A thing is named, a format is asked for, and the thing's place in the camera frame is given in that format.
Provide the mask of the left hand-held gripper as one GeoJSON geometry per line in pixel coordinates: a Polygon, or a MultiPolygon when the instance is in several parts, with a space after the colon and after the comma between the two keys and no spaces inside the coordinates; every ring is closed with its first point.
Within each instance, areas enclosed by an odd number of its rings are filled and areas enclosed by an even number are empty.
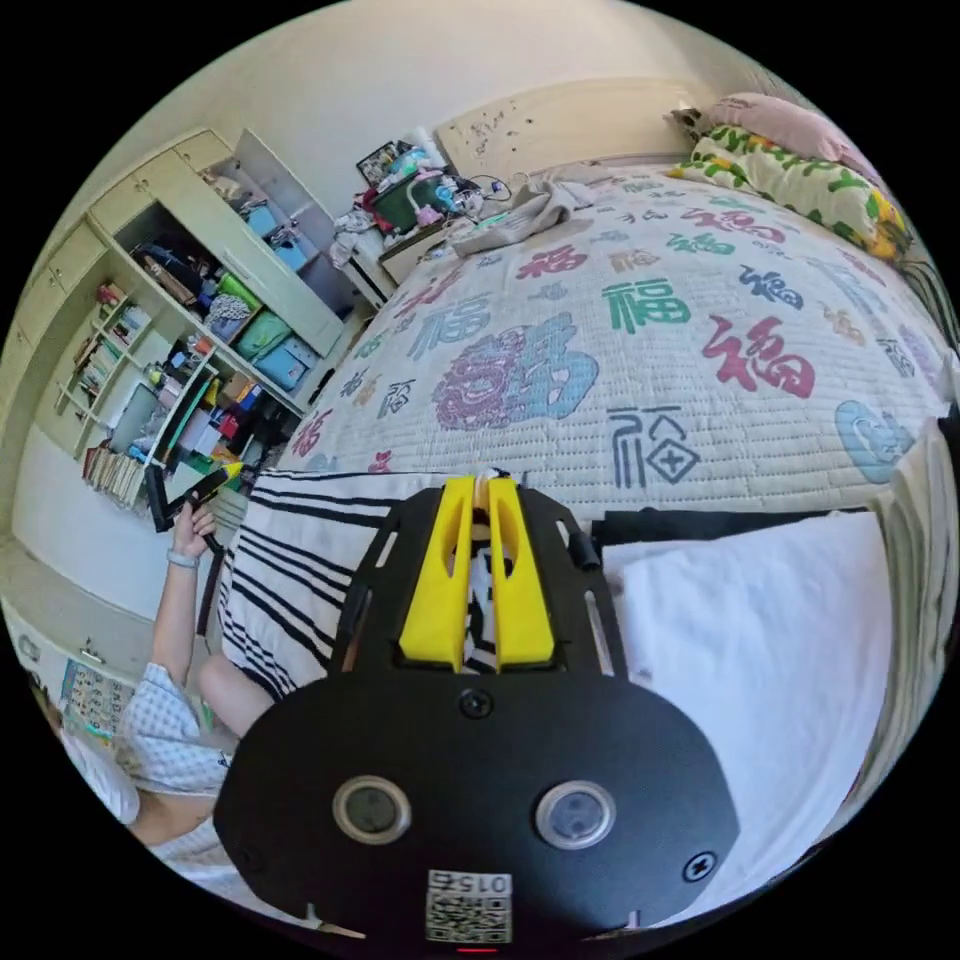
{"type": "MultiPolygon", "coordinates": [[[[223,485],[227,485],[237,480],[242,474],[244,465],[242,462],[224,463],[212,473],[208,474],[202,481],[194,485],[182,498],[182,503],[176,513],[175,521],[185,502],[195,499],[201,505],[206,505],[214,499],[223,485]]],[[[216,533],[213,538],[208,540],[208,548],[211,552],[218,552],[220,547],[217,543],[216,533]]]]}

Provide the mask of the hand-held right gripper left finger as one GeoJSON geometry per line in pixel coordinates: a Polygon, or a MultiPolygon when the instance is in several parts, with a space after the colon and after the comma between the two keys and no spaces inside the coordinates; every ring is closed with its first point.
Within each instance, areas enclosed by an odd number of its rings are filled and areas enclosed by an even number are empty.
{"type": "Polygon", "coordinates": [[[423,560],[399,637],[405,660],[458,672],[464,659],[470,598],[473,479],[450,479],[432,520],[423,560]]]}

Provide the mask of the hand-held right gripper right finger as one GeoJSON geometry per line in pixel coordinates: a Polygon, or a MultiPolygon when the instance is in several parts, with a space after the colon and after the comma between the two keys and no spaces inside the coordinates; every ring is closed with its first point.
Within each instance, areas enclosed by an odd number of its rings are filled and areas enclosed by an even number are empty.
{"type": "Polygon", "coordinates": [[[496,669],[550,664],[554,638],[520,491],[512,479],[487,485],[496,669]]]}

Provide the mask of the person's left hand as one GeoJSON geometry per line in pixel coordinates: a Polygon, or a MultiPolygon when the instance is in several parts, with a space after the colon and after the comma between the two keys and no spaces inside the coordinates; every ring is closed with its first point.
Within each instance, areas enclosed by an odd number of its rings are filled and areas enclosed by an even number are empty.
{"type": "Polygon", "coordinates": [[[185,502],[173,527],[171,552],[182,558],[176,563],[196,566],[215,533],[216,522],[210,508],[195,499],[185,502]]]}

